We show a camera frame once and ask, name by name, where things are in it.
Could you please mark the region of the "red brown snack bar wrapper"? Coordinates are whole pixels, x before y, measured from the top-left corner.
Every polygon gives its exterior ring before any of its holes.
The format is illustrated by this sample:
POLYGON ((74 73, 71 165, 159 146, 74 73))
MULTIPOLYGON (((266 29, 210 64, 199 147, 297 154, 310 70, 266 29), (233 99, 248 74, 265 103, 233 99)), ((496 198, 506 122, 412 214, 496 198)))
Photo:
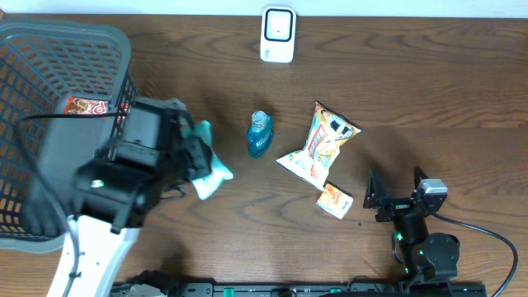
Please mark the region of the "red brown snack bar wrapper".
POLYGON ((64 114, 101 115, 108 112, 108 102, 70 96, 64 114))

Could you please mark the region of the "blue mouthwash bottle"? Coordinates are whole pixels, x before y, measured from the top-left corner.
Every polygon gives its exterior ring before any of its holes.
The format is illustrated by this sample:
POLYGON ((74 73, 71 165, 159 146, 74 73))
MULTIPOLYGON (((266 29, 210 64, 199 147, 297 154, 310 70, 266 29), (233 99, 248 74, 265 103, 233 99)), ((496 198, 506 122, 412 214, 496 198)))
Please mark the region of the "blue mouthwash bottle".
POLYGON ((253 158, 262 156, 273 140, 273 119, 264 111, 252 114, 252 123, 247 131, 248 152, 253 158))

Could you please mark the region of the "yellow chips bag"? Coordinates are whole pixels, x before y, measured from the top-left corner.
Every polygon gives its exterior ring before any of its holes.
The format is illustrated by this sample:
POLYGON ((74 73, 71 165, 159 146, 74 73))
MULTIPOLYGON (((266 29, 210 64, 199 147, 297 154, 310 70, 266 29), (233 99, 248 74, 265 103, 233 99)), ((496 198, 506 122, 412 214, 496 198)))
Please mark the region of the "yellow chips bag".
POLYGON ((349 120, 316 101, 304 147, 278 158, 276 163, 322 191, 340 147, 360 132, 349 120))

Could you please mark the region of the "small orange snack packet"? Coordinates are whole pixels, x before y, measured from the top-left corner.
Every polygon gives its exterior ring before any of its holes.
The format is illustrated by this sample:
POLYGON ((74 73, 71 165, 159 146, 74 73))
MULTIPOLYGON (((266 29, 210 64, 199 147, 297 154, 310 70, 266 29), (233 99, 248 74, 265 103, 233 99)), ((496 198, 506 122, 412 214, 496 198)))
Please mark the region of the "small orange snack packet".
POLYGON ((352 207, 354 198, 345 191, 327 183, 316 205, 338 219, 343 219, 352 207))

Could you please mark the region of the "teal tissue pack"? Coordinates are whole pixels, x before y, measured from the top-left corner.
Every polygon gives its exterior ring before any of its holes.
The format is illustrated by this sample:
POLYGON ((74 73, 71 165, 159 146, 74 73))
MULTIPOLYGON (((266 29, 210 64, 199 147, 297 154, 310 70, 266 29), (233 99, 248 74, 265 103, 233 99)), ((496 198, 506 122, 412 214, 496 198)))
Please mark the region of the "teal tissue pack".
POLYGON ((233 179, 233 173, 218 159, 215 151, 213 150, 212 129, 210 122, 207 120, 201 121, 195 126, 195 132, 211 149, 212 153, 210 174, 191 181, 199 198, 201 200, 207 200, 218 190, 224 181, 233 179))

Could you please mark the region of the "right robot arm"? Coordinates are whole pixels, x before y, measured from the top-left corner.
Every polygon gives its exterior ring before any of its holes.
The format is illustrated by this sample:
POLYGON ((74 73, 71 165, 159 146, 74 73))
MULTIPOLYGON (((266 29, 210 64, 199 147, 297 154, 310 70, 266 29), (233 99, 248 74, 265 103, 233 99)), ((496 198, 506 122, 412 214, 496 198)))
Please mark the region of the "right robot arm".
POLYGON ((416 282, 447 281, 457 275, 460 241, 446 233, 430 233, 426 217, 436 214, 446 201, 448 188, 414 168, 414 190, 404 198, 393 198, 379 174, 370 170, 363 207, 377 211, 378 223, 394 225, 394 241, 402 253, 402 264, 416 282))

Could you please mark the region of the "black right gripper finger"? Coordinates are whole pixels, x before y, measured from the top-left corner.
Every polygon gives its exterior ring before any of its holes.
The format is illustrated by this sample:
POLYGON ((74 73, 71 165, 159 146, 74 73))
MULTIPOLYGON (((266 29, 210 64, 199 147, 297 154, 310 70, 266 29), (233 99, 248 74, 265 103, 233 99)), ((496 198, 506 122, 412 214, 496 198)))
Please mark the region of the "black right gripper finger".
POLYGON ((413 181, 414 186, 417 189, 422 182, 422 180, 428 179, 428 175, 423 171, 423 169, 420 166, 416 166, 413 169, 413 181))
POLYGON ((388 194, 384 189, 379 174, 370 169, 369 181, 366 187, 365 199, 363 202, 364 209, 378 209, 385 205, 388 194))

